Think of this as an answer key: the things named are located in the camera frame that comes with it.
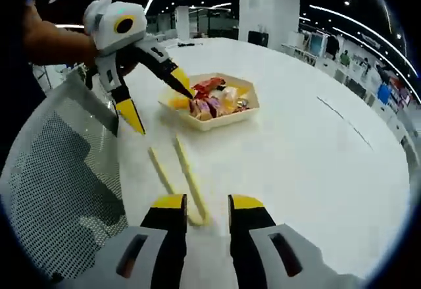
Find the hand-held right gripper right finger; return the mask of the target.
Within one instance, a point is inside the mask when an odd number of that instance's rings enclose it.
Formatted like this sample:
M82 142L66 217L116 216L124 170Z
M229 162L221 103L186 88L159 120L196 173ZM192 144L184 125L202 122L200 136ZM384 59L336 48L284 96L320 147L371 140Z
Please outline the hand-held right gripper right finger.
M276 224L262 202L228 196L230 255L240 288L358 288L359 278L325 264L321 250L286 224Z

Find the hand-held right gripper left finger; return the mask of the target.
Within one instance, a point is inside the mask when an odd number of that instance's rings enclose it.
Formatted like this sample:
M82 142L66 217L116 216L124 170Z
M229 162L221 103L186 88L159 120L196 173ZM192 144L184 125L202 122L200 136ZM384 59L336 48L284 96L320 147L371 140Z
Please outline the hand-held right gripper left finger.
M159 197L140 226L108 239L92 268L55 288L179 288L186 232L187 196Z

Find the person's left hand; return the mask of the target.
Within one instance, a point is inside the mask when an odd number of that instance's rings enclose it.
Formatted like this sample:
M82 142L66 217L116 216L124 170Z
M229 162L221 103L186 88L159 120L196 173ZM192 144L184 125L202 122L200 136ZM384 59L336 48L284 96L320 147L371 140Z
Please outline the person's left hand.
M124 60L119 60L116 64L116 67L117 67L119 75L126 76L129 73L131 73L138 64L139 64L138 61L124 59Z

